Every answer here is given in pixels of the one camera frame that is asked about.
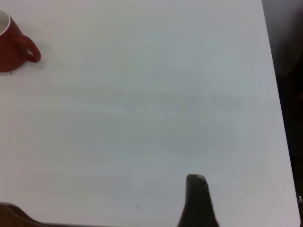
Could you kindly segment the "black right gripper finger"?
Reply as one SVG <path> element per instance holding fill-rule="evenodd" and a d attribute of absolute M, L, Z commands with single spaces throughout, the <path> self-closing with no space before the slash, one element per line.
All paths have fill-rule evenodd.
<path fill-rule="evenodd" d="M 190 174 L 186 178 L 185 206 L 179 227 L 219 227 L 215 217 L 209 186 L 204 176 Z"/>

